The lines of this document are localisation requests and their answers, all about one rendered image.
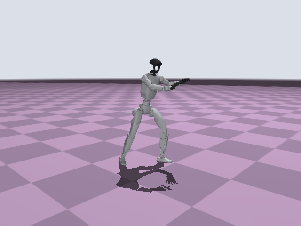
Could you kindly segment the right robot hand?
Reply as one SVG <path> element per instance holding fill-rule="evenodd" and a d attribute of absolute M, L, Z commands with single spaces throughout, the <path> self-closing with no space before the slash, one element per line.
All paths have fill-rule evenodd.
<path fill-rule="evenodd" d="M 185 83 L 183 81 L 176 82 L 175 84 L 171 85 L 172 87 L 170 88 L 170 90 L 175 89 L 175 87 L 178 86 L 179 84 L 185 84 Z"/>

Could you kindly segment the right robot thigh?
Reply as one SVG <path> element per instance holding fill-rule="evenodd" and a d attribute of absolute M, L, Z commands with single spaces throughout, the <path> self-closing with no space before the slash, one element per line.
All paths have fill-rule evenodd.
<path fill-rule="evenodd" d="M 138 107 L 132 110 L 132 115 L 134 116 L 131 120 L 131 128 L 129 132 L 129 139 L 135 139 L 135 134 L 138 130 L 139 124 L 141 123 L 142 119 L 142 108 Z"/>

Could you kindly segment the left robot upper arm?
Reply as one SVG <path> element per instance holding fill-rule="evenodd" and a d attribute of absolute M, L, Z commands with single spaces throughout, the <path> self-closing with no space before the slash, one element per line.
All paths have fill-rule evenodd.
<path fill-rule="evenodd" d="M 167 85 L 167 86 L 171 86 L 174 84 L 174 82 L 169 82 L 167 79 L 165 79 L 163 76 L 160 76 L 160 82 Z"/>

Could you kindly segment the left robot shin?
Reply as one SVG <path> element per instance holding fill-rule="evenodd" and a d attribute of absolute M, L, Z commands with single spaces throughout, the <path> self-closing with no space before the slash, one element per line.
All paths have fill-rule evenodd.
<path fill-rule="evenodd" d="M 165 154 L 166 147 L 167 147 L 167 142 L 168 142 L 168 136 L 165 139 L 159 140 L 160 158 L 164 158 L 164 154 Z"/>

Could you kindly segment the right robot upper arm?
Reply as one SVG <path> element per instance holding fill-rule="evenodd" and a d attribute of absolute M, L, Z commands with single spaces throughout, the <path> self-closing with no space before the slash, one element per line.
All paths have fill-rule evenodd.
<path fill-rule="evenodd" d="M 147 85 L 147 87 L 151 90 L 151 91 L 154 91 L 156 92 L 157 90 L 155 89 L 152 89 L 151 86 L 152 86 L 152 82 L 149 80 L 149 77 L 147 75 L 143 75 L 142 78 L 141 78 L 141 81 L 143 83 L 145 83 Z"/>

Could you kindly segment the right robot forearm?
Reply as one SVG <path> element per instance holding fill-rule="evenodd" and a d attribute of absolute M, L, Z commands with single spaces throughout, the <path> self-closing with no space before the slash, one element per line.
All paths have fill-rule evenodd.
<path fill-rule="evenodd" d="M 156 84 L 153 84 L 151 86 L 152 89 L 155 89 L 155 90 L 158 90 L 158 92 L 161 92 L 161 91 L 173 91 L 173 90 L 170 90 L 172 86 L 161 86 L 161 85 L 156 85 Z"/>

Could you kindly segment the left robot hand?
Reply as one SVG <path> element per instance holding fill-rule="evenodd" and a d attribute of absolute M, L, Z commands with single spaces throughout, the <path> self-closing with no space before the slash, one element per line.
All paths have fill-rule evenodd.
<path fill-rule="evenodd" d="M 184 83 L 186 83 L 187 81 L 190 81 L 190 79 L 189 78 L 185 78 L 185 79 L 182 79 L 180 81 L 183 81 Z"/>

